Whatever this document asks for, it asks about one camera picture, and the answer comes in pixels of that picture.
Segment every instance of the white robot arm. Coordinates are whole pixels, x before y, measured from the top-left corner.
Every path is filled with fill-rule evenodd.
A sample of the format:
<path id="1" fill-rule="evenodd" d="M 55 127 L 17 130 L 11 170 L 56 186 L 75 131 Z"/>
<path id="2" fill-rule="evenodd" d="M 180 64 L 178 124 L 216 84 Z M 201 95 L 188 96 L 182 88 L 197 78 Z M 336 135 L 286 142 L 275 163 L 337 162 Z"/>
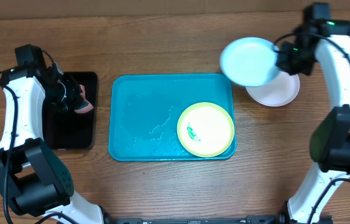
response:
<path id="1" fill-rule="evenodd" d="M 310 154 L 314 163 L 286 206 L 287 223 L 310 224 L 319 222 L 324 206 L 343 183 L 331 181 L 350 178 L 350 63 L 344 52 L 334 46 L 334 43 L 338 45 L 350 58 L 350 22 L 331 20 L 326 4 L 314 4 L 305 9 L 304 19 L 304 24 L 293 34 L 297 36 L 295 44 L 286 42 L 282 47 L 282 52 L 293 55 L 279 55 L 277 66 L 291 74 L 309 75 L 316 60 L 328 88 L 332 111 L 311 137 Z M 317 34 L 326 37 L 319 39 Z M 329 184 L 332 187 L 317 206 Z"/>
<path id="2" fill-rule="evenodd" d="M 109 215 L 101 207 L 89 203 L 74 191 L 70 172 L 44 143 L 42 107 L 46 98 L 49 103 L 55 105 L 57 112 L 74 110 L 78 113 L 80 107 L 76 106 L 82 100 L 86 100 L 85 89 L 61 71 L 47 68 L 42 50 L 36 46 L 25 45 L 17 48 L 16 58 L 19 66 L 3 71 L 0 79 L 1 85 L 8 86 L 15 93 L 17 106 L 20 108 L 17 115 L 16 138 L 11 149 L 14 159 L 11 161 L 12 168 L 8 176 L 10 186 L 8 205 L 18 215 L 29 213 L 37 217 L 53 213 L 62 214 L 52 218 L 63 224 L 71 223 L 64 219 L 63 215 L 77 223 L 110 223 Z M 2 195 L 6 165 L 3 161 L 11 145 L 15 113 L 14 96 L 6 88 L 4 93 L 6 117 L 0 142 L 0 193 Z M 35 173 L 17 178 L 15 174 L 21 172 L 26 166 L 32 166 Z"/>
<path id="3" fill-rule="evenodd" d="M 350 36 L 332 35 L 330 39 L 350 55 Z M 315 50 L 315 58 L 320 63 L 325 76 L 331 109 L 335 106 L 350 105 L 350 64 L 344 55 L 328 41 L 320 40 Z M 350 178 L 350 174 L 337 170 L 323 172 L 318 163 L 314 162 L 302 185 L 288 201 L 290 218 L 298 223 L 307 223 L 318 198 L 331 180 L 337 178 Z M 337 182 L 326 193 L 313 215 L 312 223 L 319 221 L 324 206 L 342 183 Z"/>

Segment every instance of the plastic tray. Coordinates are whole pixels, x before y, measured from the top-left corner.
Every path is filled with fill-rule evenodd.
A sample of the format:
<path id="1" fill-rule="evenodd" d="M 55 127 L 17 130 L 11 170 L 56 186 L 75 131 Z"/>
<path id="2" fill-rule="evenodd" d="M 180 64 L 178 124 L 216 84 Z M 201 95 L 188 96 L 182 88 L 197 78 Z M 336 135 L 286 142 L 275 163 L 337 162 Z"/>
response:
<path id="1" fill-rule="evenodd" d="M 113 84 L 108 151 L 118 161 L 228 159 L 236 137 L 216 157 L 189 153 L 178 140 L 177 122 L 190 105 L 211 102 L 234 122 L 231 82 L 222 74 L 124 75 Z"/>

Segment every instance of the black cable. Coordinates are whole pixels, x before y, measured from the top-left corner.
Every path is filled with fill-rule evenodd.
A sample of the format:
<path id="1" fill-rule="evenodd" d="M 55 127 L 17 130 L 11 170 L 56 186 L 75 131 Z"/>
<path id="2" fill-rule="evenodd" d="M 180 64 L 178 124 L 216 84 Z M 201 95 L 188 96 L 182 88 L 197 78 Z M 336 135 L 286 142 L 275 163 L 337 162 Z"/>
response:
<path id="1" fill-rule="evenodd" d="M 312 33 L 291 33 L 291 34 L 286 34 L 286 35 L 283 35 L 281 37 L 279 37 L 277 40 L 274 41 L 273 43 L 273 51 L 274 52 L 277 52 L 279 54 L 285 54 L 285 52 L 282 52 L 280 50 L 276 50 L 275 49 L 275 46 L 277 45 L 278 42 L 280 42 L 282 39 L 285 39 L 287 37 L 291 37 L 291 36 L 310 36 L 310 37 L 316 37 L 318 39 L 323 39 L 323 40 L 326 40 L 328 41 L 332 46 L 334 46 L 336 49 L 338 49 L 344 56 L 344 58 L 348 61 L 349 65 L 350 65 L 350 56 L 348 53 L 346 53 L 344 51 L 344 49 L 339 46 L 337 43 L 335 43 L 334 41 L 332 41 L 331 39 L 323 36 L 323 35 L 318 35 L 318 34 L 312 34 Z M 313 219 L 313 215 L 316 213 L 316 210 L 319 206 L 319 204 L 321 203 L 321 201 L 323 200 L 323 198 L 325 197 L 325 195 L 328 193 L 329 189 L 337 182 L 337 181 L 344 181 L 344 182 L 349 182 L 350 183 L 350 179 L 346 179 L 346 178 L 337 178 L 337 179 L 333 179 L 329 184 L 328 186 L 325 188 L 325 190 L 323 191 L 323 193 L 320 195 L 320 197 L 318 198 L 317 202 L 315 203 L 311 213 L 310 213 L 310 216 L 309 216 L 309 219 L 307 221 L 307 224 L 311 224 L 311 220 Z"/>
<path id="2" fill-rule="evenodd" d="M 49 54 L 46 50 L 42 50 L 42 49 L 41 49 L 41 51 L 42 51 L 43 53 L 45 53 L 46 56 L 49 57 L 49 59 L 50 59 L 50 61 L 52 61 L 52 63 L 55 63 L 55 61 L 53 60 L 52 56 L 50 56 L 50 54 Z"/>
<path id="3" fill-rule="evenodd" d="M 9 182 L 9 172 L 11 169 L 11 155 L 12 155 L 12 149 L 14 147 L 14 142 L 16 139 L 16 130 L 17 130 L 17 117 L 18 117 L 18 112 L 19 112 L 19 105 L 17 103 L 17 96 L 14 93 L 14 91 L 6 86 L 6 85 L 1 85 L 1 87 L 7 89 L 13 96 L 13 102 L 14 102 L 14 116 L 13 116 L 13 125 L 12 125 L 12 133 L 11 133 L 11 143 L 9 145 L 9 149 L 6 151 L 6 164 L 5 164 L 5 178 L 4 178 L 4 187 L 3 187 L 3 210 L 5 214 L 5 219 L 7 223 L 13 224 L 11 220 L 11 216 L 9 214 L 9 209 L 7 206 L 9 197 L 8 197 L 8 182 Z"/>
<path id="4" fill-rule="evenodd" d="M 37 221 L 35 224 L 41 224 L 41 223 L 43 223 L 44 221 L 46 221 L 48 218 L 51 218 L 51 217 L 54 217 L 54 216 L 57 216 L 59 219 L 60 219 L 60 218 L 63 218 L 63 219 L 65 219 L 66 221 L 68 221 L 69 223 L 71 223 L 71 224 L 78 224 L 78 223 L 77 223 L 76 221 L 74 221 L 72 218 L 70 218 L 70 217 L 64 215 L 64 214 L 61 213 L 61 212 L 52 212 L 52 213 L 50 213 L 49 215 L 47 215 L 47 216 L 41 218 L 41 219 L 40 219 L 39 221 Z"/>
<path id="5" fill-rule="evenodd" d="M 337 179 L 333 179 L 325 188 L 325 190 L 323 191 L 323 193 L 320 195 L 320 197 L 318 198 L 317 202 L 314 204 L 314 207 L 310 213 L 309 219 L 307 221 L 307 224 L 311 224 L 311 220 L 313 219 L 313 215 L 316 213 L 316 210 L 318 208 L 318 206 L 320 205 L 321 201 L 323 200 L 323 198 L 325 197 L 326 193 L 329 191 L 329 189 L 335 185 L 336 182 L 338 181 L 344 181 L 344 182 L 349 182 L 350 183 L 350 179 L 347 178 L 337 178 Z"/>

